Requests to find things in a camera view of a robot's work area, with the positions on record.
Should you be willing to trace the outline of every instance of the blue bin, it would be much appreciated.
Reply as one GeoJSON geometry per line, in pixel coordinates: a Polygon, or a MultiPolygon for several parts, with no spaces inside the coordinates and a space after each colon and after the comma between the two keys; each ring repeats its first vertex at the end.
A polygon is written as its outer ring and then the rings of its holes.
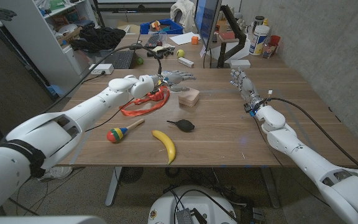
{"type": "MultiPolygon", "coordinates": [[[[149,33],[149,27],[150,23],[147,22],[145,24],[140,25],[140,34],[148,34],[149,33]]],[[[159,20],[161,25],[169,25],[170,30],[167,31],[167,34],[183,34],[183,27],[175,22],[173,22],[171,19],[162,19],[159,20]]]]}

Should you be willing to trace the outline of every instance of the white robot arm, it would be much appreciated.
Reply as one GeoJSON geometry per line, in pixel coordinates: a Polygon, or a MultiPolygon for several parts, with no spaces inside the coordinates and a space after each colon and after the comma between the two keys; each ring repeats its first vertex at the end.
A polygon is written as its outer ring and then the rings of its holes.
{"type": "Polygon", "coordinates": [[[358,223],[358,169],[335,166],[309,148],[287,125],[284,115],[266,105],[266,100],[258,95],[243,71],[232,70],[231,75],[234,79],[231,83],[246,100],[246,111],[264,122],[262,130],[267,134],[268,143],[297,164],[346,223],[358,223]]]}
{"type": "Polygon", "coordinates": [[[160,85],[172,88],[188,79],[195,78],[178,71],[116,78],[101,93],[68,111],[40,114],[20,124],[0,144],[0,206],[30,176],[41,177],[45,169],[63,160],[95,121],[111,108],[126,104],[129,95],[142,98],[160,85]]]}

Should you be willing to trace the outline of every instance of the red cup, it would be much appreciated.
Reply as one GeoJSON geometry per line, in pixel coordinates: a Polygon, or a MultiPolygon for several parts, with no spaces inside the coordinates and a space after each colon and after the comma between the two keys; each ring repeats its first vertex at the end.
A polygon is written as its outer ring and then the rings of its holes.
{"type": "MultiPolygon", "coordinates": [[[[270,43],[277,44],[277,46],[278,46],[278,43],[279,43],[280,39],[281,39],[281,37],[279,37],[277,35],[273,35],[273,36],[270,37],[270,43]]],[[[277,50],[277,47],[276,47],[276,49],[274,49],[274,51],[272,53],[272,56],[274,55],[276,50],[277,50]]]]}

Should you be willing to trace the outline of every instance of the yellow ball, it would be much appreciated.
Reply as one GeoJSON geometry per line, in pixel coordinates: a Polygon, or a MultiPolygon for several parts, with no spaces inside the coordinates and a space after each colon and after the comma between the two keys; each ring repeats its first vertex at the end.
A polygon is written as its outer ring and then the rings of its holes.
{"type": "Polygon", "coordinates": [[[182,49],[178,50],[178,51],[177,51],[177,56],[178,56],[178,58],[184,57],[184,56],[185,56],[185,51],[182,50],[182,49]]]}

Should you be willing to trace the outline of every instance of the white bottle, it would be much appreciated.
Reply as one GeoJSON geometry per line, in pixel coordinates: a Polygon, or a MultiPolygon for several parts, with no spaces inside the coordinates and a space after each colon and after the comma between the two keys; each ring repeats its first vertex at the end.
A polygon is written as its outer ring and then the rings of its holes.
{"type": "Polygon", "coordinates": [[[254,36],[252,37],[249,53],[252,55],[260,55],[264,46],[265,39],[270,30],[268,26],[256,26],[254,36]]]}

